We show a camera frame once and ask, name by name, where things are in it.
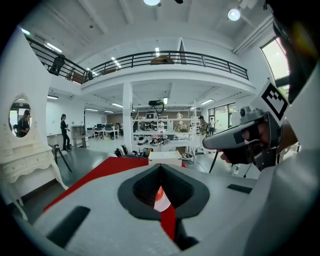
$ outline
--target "white column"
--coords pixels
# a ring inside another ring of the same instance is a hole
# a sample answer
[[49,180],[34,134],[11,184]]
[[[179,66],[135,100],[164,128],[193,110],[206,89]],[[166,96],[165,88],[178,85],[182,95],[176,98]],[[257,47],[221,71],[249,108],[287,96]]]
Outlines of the white column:
[[196,141],[197,141],[197,105],[196,101],[193,102],[193,118],[194,118],[194,130],[193,130],[193,155],[196,155]]
[[123,84],[123,109],[122,109],[122,119],[123,119],[123,139],[124,144],[128,151],[131,153],[133,151],[133,122],[131,113],[132,103],[133,103],[133,88],[132,84],[125,82]]

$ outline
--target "computer monitor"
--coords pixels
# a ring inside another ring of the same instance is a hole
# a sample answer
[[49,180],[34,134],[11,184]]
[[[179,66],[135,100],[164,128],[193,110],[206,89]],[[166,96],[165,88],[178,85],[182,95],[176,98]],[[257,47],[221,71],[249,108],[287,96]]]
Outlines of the computer monitor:
[[105,125],[105,130],[106,131],[111,131],[112,130],[112,124],[110,123],[107,123],[106,125]]

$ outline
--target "woman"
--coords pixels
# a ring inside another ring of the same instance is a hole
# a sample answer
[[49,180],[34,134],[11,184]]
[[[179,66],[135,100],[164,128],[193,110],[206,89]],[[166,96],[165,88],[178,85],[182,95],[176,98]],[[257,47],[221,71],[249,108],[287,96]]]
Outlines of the woman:
[[69,136],[67,135],[67,130],[70,132],[70,130],[68,129],[68,125],[66,124],[65,120],[66,120],[66,115],[62,114],[61,116],[61,123],[60,123],[60,128],[61,128],[61,133],[63,136],[63,149],[62,150],[71,150],[70,148],[70,139]]

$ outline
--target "black slot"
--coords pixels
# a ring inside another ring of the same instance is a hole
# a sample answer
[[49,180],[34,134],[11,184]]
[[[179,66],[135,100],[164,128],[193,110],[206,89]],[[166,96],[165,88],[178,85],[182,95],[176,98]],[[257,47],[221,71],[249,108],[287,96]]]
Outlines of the black slot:
[[229,186],[227,186],[228,189],[231,190],[235,190],[235,191],[239,191],[242,193],[246,193],[246,194],[250,194],[252,187],[248,187],[248,186],[241,186],[241,185],[236,185],[236,184],[230,184]]
[[81,223],[88,216],[90,209],[84,206],[74,208],[46,237],[51,242],[64,248],[76,233]]

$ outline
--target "person on balcony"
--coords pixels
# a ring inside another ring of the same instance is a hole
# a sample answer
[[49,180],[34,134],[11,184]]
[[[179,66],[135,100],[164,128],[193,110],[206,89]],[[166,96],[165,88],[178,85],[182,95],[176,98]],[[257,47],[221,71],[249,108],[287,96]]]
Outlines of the person on balcony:
[[65,58],[66,57],[63,54],[55,57],[52,67],[49,69],[49,73],[59,76],[60,70],[65,64]]

